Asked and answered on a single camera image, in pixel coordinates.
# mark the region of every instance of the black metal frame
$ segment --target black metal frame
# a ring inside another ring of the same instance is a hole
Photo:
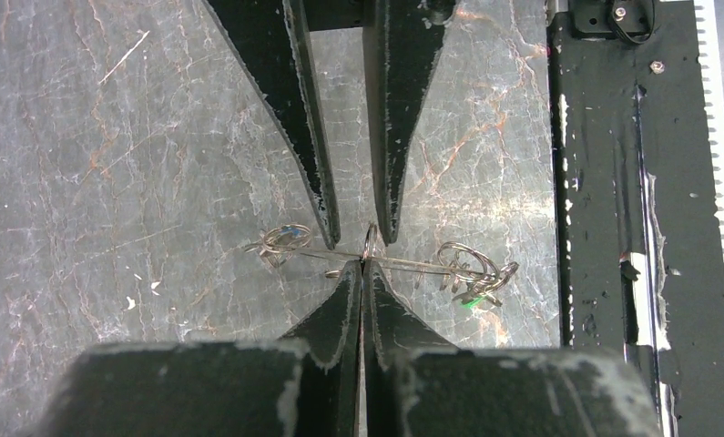
[[[383,241],[399,232],[407,155],[456,0],[209,0],[209,12],[297,161],[330,249],[340,240],[309,30],[363,26],[372,184]]]
[[[108,345],[81,356],[36,436],[658,434],[646,389],[594,351],[460,351],[351,261],[282,339]]]
[[[657,2],[642,46],[582,39],[584,13],[549,26],[564,345],[623,353],[670,435],[724,435],[724,262],[694,5]]]

